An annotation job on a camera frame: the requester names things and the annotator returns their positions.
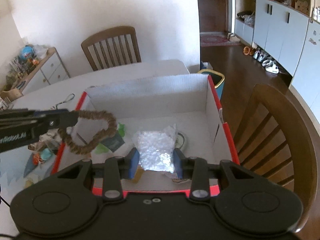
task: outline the trash can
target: trash can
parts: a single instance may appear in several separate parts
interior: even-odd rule
[[[219,100],[221,99],[223,85],[224,85],[224,75],[218,71],[212,69],[202,69],[198,73],[210,75],[212,77],[214,88],[218,94]]]

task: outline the bubble wrap bag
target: bubble wrap bag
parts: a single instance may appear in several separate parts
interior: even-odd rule
[[[162,131],[138,131],[133,142],[140,153],[142,168],[150,171],[174,172],[173,149],[177,126],[168,126]]]

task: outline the yellow bin rim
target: yellow bin rim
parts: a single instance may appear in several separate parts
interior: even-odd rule
[[[217,88],[224,82],[224,74],[222,74],[222,73],[220,73],[220,72],[214,71],[214,70],[212,70],[212,69],[206,69],[206,68],[204,68],[204,69],[201,69],[198,73],[201,74],[201,73],[203,73],[203,72],[209,72],[209,73],[211,73],[211,74],[215,74],[215,75],[221,77],[220,82],[219,82],[218,84],[215,84],[215,85],[214,85],[214,88],[215,88],[215,89],[217,89]]]

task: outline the brown rope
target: brown rope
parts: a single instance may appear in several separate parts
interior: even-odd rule
[[[113,116],[113,114],[107,112],[107,111],[78,111],[79,117],[89,120],[105,120],[108,123],[108,128],[102,129],[101,131],[97,132],[93,139],[84,146],[76,145],[74,141],[72,140],[71,135],[67,134],[66,129],[58,129],[58,134],[62,138],[62,141],[64,141],[69,147],[70,151],[75,154],[85,155],[87,153],[90,153],[92,150],[97,147],[97,145],[102,141],[104,138],[107,137],[113,137],[116,134],[117,130],[117,124],[116,119]]]

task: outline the dresser drawer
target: dresser drawer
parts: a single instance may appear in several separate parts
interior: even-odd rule
[[[49,83],[47,82],[46,78],[42,74],[41,70],[39,70],[33,78],[29,81],[27,86],[22,91],[23,95],[26,95],[28,93],[31,93],[33,91],[36,91],[38,89],[44,88],[46,86],[49,86]]]
[[[57,83],[59,81],[64,80],[65,76],[67,75],[66,71],[64,70],[62,65],[59,65],[52,76],[49,78],[50,85]]]
[[[54,71],[59,67],[61,64],[59,57],[57,53],[54,53],[47,61],[44,63],[44,65],[41,67],[41,70],[45,77],[49,79]]]

